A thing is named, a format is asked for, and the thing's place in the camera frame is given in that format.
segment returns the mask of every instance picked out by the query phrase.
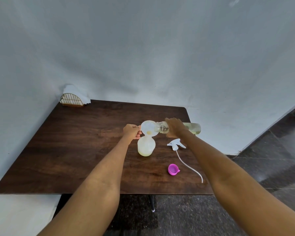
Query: trigger sprayer head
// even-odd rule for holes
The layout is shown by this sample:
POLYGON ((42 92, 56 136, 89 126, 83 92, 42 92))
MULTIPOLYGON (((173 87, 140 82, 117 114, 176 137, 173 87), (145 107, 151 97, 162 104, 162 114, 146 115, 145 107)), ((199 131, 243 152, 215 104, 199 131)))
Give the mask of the trigger sprayer head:
POLYGON ((178 150, 178 146, 181 146, 183 148, 186 148, 181 142, 180 142, 180 138, 174 139, 172 140, 170 143, 167 144, 167 146, 171 146, 173 148, 174 151, 178 150))

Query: black metal table leg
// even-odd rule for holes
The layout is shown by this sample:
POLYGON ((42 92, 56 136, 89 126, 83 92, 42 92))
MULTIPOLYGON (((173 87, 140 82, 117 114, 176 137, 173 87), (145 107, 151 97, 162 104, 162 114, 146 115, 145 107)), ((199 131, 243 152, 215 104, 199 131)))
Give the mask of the black metal table leg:
POLYGON ((153 195, 149 194, 148 198, 150 199, 150 203, 151 203, 151 206, 152 206, 152 212, 155 212, 153 195))

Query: spray nozzle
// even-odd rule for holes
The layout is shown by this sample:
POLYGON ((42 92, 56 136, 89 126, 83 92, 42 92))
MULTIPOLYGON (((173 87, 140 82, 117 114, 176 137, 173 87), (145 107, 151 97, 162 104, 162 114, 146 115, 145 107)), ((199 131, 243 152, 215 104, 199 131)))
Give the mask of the spray nozzle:
POLYGON ((180 138, 174 139, 172 140, 170 143, 167 144, 167 146, 172 146, 173 150, 176 151, 178 150, 178 146, 181 146, 183 148, 186 148, 181 142, 180 142, 180 138))

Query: purple plastic cap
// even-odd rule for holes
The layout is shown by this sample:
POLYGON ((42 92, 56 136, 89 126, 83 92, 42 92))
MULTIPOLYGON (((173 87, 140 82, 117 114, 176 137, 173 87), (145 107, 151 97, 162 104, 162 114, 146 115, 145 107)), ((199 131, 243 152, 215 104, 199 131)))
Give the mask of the purple plastic cap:
POLYGON ((168 167, 168 173, 172 176, 176 175, 180 170, 178 169, 178 166, 175 164, 170 164, 168 167))

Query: hand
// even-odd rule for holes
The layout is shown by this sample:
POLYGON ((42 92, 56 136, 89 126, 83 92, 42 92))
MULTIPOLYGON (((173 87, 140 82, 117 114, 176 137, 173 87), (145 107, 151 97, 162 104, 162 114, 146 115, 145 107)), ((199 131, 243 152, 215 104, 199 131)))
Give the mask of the hand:
POLYGON ((130 140, 130 142, 133 139, 140 139, 141 134, 142 134, 141 125, 137 126, 137 125, 134 125, 134 124, 127 124, 123 128, 123 136, 128 138, 130 140))
POLYGON ((188 130, 180 119, 165 118, 165 121, 169 127, 169 132, 166 134, 168 138, 178 138, 183 131, 188 130))

